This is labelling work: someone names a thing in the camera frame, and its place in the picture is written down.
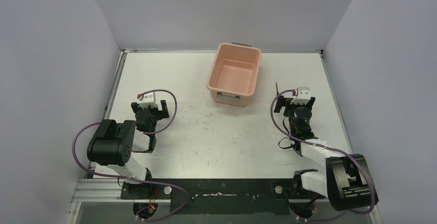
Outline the pink plastic bin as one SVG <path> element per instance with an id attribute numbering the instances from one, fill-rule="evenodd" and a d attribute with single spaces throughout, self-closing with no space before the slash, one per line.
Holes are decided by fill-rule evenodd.
<path id="1" fill-rule="evenodd" d="M 262 51 L 238 43 L 221 43 L 206 82 L 216 103 L 247 107 L 255 93 Z"/>

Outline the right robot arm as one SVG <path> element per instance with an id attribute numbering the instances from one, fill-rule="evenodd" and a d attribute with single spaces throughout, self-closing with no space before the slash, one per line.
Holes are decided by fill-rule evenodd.
<path id="1" fill-rule="evenodd" d="M 287 149 L 315 162 L 322 169 L 296 171 L 290 183 L 291 193 L 299 198 L 316 193 L 327 198 L 337 211 L 364 214 L 363 207 L 372 210 L 379 199 L 365 157 L 330 147 L 318 139 L 310 126 L 315 98 L 310 97 L 302 104 L 296 101 L 297 95 L 286 98 L 277 93 L 270 114 L 282 111 L 288 121 L 282 126 L 274 125 L 290 141 Z"/>

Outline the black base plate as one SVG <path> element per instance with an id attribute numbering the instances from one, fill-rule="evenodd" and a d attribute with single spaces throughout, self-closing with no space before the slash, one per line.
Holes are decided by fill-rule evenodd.
<path id="1" fill-rule="evenodd" d="M 297 178 L 157 179 L 158 184 L 123 183 L 120 198 L 144 200 L 134 210 L 168 201 L 176 214 L 288 215 L 289 208 L 310 211 L 324 196 L 303 189 Z"/>

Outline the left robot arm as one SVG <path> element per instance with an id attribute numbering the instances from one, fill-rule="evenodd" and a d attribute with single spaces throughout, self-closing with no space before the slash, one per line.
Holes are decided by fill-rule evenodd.
<path id="1" fill-rule="evenodd" d="M 150 170 L 140 165 L 132 153 L 154 151 L 157 122 L 169 117 L 166 101 L 161 100 L 160 104 L 161 108 L 152 101 L 131 103 L 135 120 L 122 123 L 102 120 L 88 144 L 89 161 L 107 166 L 124 177 L 120 181 L 122 199 L 149 199 L 158 195 L 158 187 L 150 182 Z"/>

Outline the aluminium frame rail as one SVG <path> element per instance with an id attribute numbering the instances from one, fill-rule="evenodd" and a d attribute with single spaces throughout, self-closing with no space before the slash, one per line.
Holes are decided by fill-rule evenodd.
<path id="1" fill-rule="evenodd" d="M 76 202 L 132 201 L 151 203 L 182 204 L 187 197 L 217 200 L 219 197 L 250 198 L 262 197 L 272 200 L 294 201 L 310 199 L 316 195 L 303 179 L 158 179 L 158 195 L 149 199 L 122 199 L 120 180 L 79 180 L 73 196 Z"/>

